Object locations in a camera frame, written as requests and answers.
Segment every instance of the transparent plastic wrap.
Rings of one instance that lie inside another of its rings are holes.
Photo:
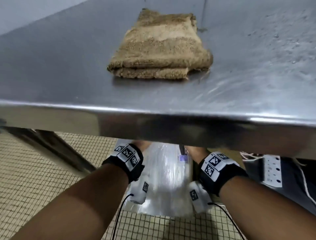
[[[143,204],[126,201],[124,210],[149,215],[186,217],[194,214],[188,185],[192,181],[192,159],[179,145],[152,143],[144,152],[145,168],[130,189],[142,191],[144,179],[148,182]]]

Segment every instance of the black wristband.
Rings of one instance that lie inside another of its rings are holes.
[[[111,163],[120,167],[128,176],[128,182],[138,180],[144,169],[142,151],[134,144],[117,146],[111,156],[103,161],[102,165]]]
[[[201,161],[199,164],[199,181],[202,183],[208,193],[215,194],[216,196],[218,196],[224,184],[233,177],[248,177],[246,171],[241,167],[237,166],[236,164],[227,164],[222,170],[219,171],[217,179],[213,181],[210,176],[201,169],[204,161],[205,159],[203,159],[203,161]]]

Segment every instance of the person's left arm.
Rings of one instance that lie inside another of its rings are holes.
[[[150,142],[133,144],[143,152]],[[129,177],[122,168],[104,164],[57,196],[11,239],[100,240],[128,183]]]

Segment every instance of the stainless steel tabletop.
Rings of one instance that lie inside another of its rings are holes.
[[[144,7],[193,12],[211,71],[114,78],[106,66]],[[89,0],[0,36],[8,126],[313,157],[315,105],[315,0]]]

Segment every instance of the folded towel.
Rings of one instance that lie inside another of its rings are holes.
[[[161,15],[143,9],[107,69],[125,78],[183,79],[190,70],[208,69],[212,63],[193,14]]]

